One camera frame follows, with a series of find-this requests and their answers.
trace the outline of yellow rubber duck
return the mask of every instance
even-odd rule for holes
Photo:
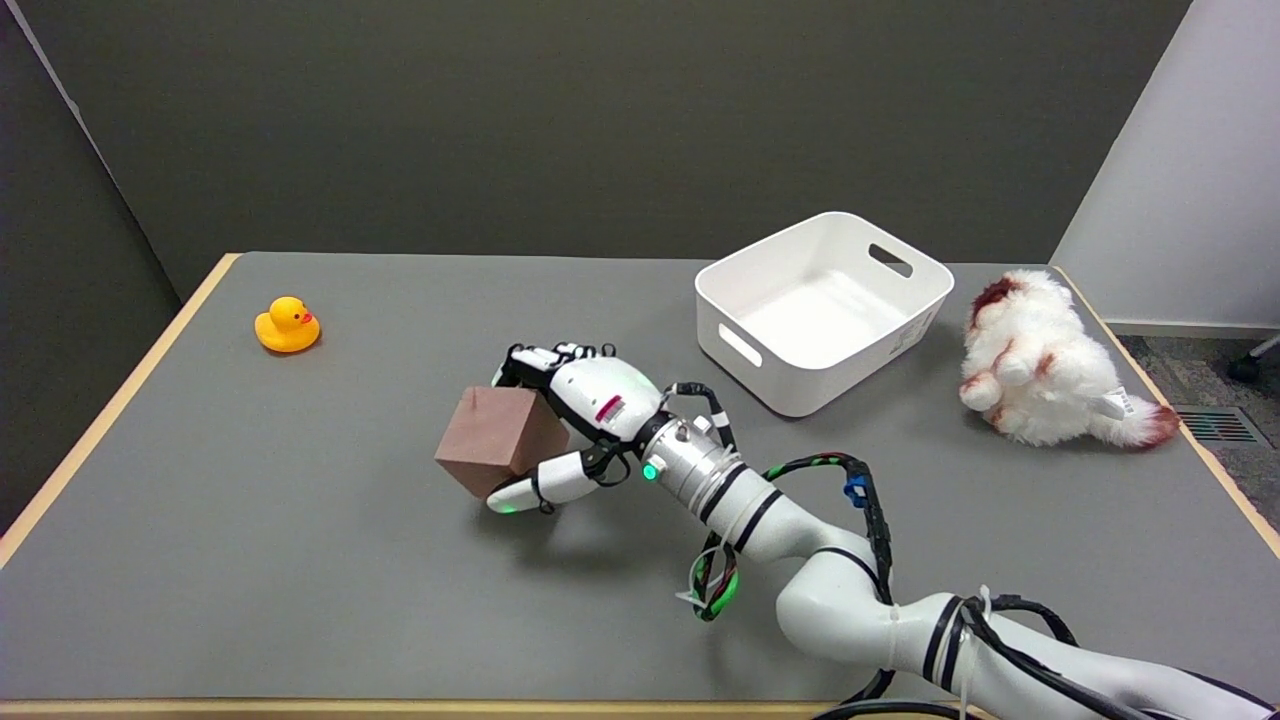
[[[259,342],[275,352],[306,350],[320,337],[320,320],[297,297],[278,297],[253,320]]]

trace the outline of floor vent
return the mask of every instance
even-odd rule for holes
[[[1206,447],[1253,446],[1271,448],[1258,428],[1239,407],[1174,405],[1187,429]]]

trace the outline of white plastic bin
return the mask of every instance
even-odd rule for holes
[[[801,418],[919,342],[955,279],[858,215],[823,213],[694,286],[703,351],[774,413]]]

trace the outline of wooden table edge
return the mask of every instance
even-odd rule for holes
[[[1138,373],[1138,377],[1142,378],[1143,384],[1147,386],[1147,389],[1151,391],[1151,395],[1155,396],[1155,398],[1158,402],[1164,405],[1171,405],[1169,402],[1169,398],[1165,397],[1165,393],[1160,392],[1160,388],[1156,387],[1156,383],[1151,379],[1151,375],[1148,375],[1147,372],[1143,370],[1140,365],[1138,365],[1138,361],[1133,359],[1133,355],[1129,355],[1129,350],[1126,350],[1124,343],[1120,342],[1120,338],[1117,338],[1115,333],[1111,332],[1111,327],[1107,325],[1102,320],[1102,318],[1100,318],[1098,314],[1093,310],[1093,306],[1089,305],[1089,300],[1084,296],[1083,292],[1080,292],[1080,288],[1075,286],[1070,275],[1066,274],[1066,270],[1056,265],[1053,266],[1053,269],[1057,270],[1060,275],[1062,275],[1062,279],[1066,281],[1066,284],[1071,286],[1071,291],[1075,292],[1075,296],[1080,299],[1080,304],[1084,305],[1084,309],[1088,310],[1091,315],[1093,315],[1093,318],[1098,322],[1100,325],[1102,325],[1102,331],[1106,332],[1107,337],[1111,338],[1111,345],[1116,346],[1116,350],[1119,350],[1120,355],[1125,359],[1125,361],[1129,363],[1129,366],[1133,368],[1133,372]],[[1280,559],[1280,533],[1277,533],[1276,529],[1272,528],[1270,523],[1267,523],[1267,519],[1263,518],[1261,512],[1258,512],[1258,509],[1254,507],[1252,502],[1249,502],[1249,498],[1245,497],[1244,492],[1240,491],[1240,486],[1235,484],[1235,478],[1233,478],[1231,474],[1226,471],[1226,468],[1222,466],[1222,462],[1219,461],[1219,459],[1212,452],[1206,450],[1204,446],[1201,445],[1198,439],[1196,439],[1196,436],[1192,434],[1192,430],[1187,427],[1187,424],[1185,423],[1180,424],[1179,429],[1181,429],[1183,437],[1187,438],[1187,442],[1192,443],[1192,447],[1196,450],[1196,455],[1198,455],[1201,461],[1204,462],[1204,466],[1208,468],[1208,471],[1215,478],[1217,478],[1219,484],[1222,486],[1222,489],[1226,491],[1226,495],[1231,497],[1231,501],[1235,502],[1235,506],[1240,509],[1242,514],[1244,514],[1244,519],[1248,520],[1249,524],[1253,525],[1253,529],[1257,530],[1258,536],[1262,537],[1262,542],[1267,543],[1267,547],[1271,548],[1271,552],[1277,559]]]
[[[142,356],[138,365],[133,368],[129,377],[124,379],[124,384],[115,391],[115,395],[113,395],[111,400],[106,402],[102,411],[97,414],[97,418],[95,418],[88,429],[84,430],[84,434],[76,441],[76,445],[72,446],[67,457],[63,457],[63,461],[58,464],[58,468],[55,468],[54,473],[49,475],[45,484],[40,487],[36,496],[31,498],[31,502],[28,502],[27,507],[22,510],[22,514],[18,515],[18,519],[14,520],[13,525],[9,527],[4,536],[0,536],[0,570],[4,569],[4,566],[9,562],[9,559],[13,557],[13,553],[18,551],[22,542],[27,539],[27,536],[31,534],[32,529],[35,529],[36,523],[44,518],[49,507],[55,500],[58,500],[58,496],[61,495],[63,489],[72,482],[76,471],[79,470],[79,466],[84,462],[90,454],[93,452],[93,448],[97,447],[102,436],[111,429],[111,424],[115,423],[115,419],[120,416],[124,407],[131,400],[133,400],[133,396],[137,395],[138,388],[141,388],[142,383],[151,375],[151,370],[154,370],[165,354],[169,352],[174,341],[177,341],[178,336],[182,334],[182,331],[186,329],[187,323],[189,323],[191,318],[196,315],[196,311],[200,310],[200,306],[204,305],[209,295],[214,292],[214,288],[218,287],[218,283],[221,282],[223,275],[227,274],[227,270],[230,269],[237,258],[239,258],[239,254],[227,254],[218,260],[218,264],[214,265],[214,269],[210,270],[209,275],[206,275],[204,282],[200,283],[196,292],[192,293],[186,305],[183,305],[182,309],[178,310],[178,314],[174,315],[169,327],[160,333],[159,338],[156,338],[151,350]]]
[[[58,465],[49,477],[40,492],[32,498],[13,527],[0,537],[0,569],[13,557],[23,539],[36,527],[45,511],[54,503],[63,488],[70,483],[81,464],[106,434],[115,419],[129,404],[133,396],[146,382],[151,370],[160,363],[164,355],[173,346],[182,331],[186,329],[191,318],[205,300],[212,293],[218,283],[230,269],[232,264],[241,254],[229,252],[214,265],[209,275],[205,277],[196,292],[178,311],[169,327],[160,334],[151,350],[142,357],[133,369],[124,384],[111,396],[93,423],[84,430],[79,441],[70,452]],[[1167,405],[1156,383],[1134,361],[1129,351],[1125,350],[1120,340],[1111,332],[1111,328],[1098,316],[1062,268],[1053,266],[1062,279],[1071,287],[1075,296],[1080,299],[1085,310],[1102,325],[1103,332],[1116,346],[1121,356],[1138,373],[1142,382],[1151,393],[1162,404]],[[1249,500],[1240,492],[1235,480],[1211,452],[1197,442],[1185,425],[1181,427],[1187,438],[1201,461],[1210,473],[1217,478],[1219,483],[1231,497],[1235,505],[1244,514],[1249,524],[1258,532],[1262,539],[1271,547],[1272,552],[1280,557],[1280,536],[1265,518],[1257,511]],[[474,720],[480,716],[512,716],[524,720],[553,720],[557,717],[571,717],[572,720],[596,720],[604,717],[628,717],[631,720],[695,720],[708,716],[735,716],[746,720],[777,720],[778,717],[812,717],[813,715],[829,708],[831,705],[822,703],[787,703],[787,702],[540,702],[540,701],[308,701],[308,700],[84,700],[84,701],[0,701],[0,716],[15,720],[47,720],[74,715],[79,720],[118,720],[122,717],[142,717],[146,720],[186,720],[188,717],[209,717],[211,715],[225,715],[243,717],[246,720],[289,720],[294,716],[305,716],[307,720],[356,720],[369,715],[388,716],[398,719],[429,719],[429,720]],[[991,716],[982,711],[973,711],[977,720],[991,720]],[[883,720],[923,720],[925,716],[916,714],[878,715]]]

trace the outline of gray table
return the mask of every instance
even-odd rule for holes
[[[795,564],[745,566],[731,610],[695,620],[673,594],[704,530],[662,491],[498,516],[434,464],[465,387],[509,343],[559,340],[708,382],[756,466],[867,460],[902,601],[987,583],[1051,605],[1088,647],[1280,698],[1280,565],[1185,439],[1029,448],[960,405],[966,302],[1001,266],[954,266],[919,346],[791,421],[699,352],[704,264],[241,258],[0,573],[0,698],[828,701],[860,685],[869,669],[805,657],[777,629]],[[325,334],[275,357],[251,328],[284,293]],[[861,527],[835,470],[781,484]]]

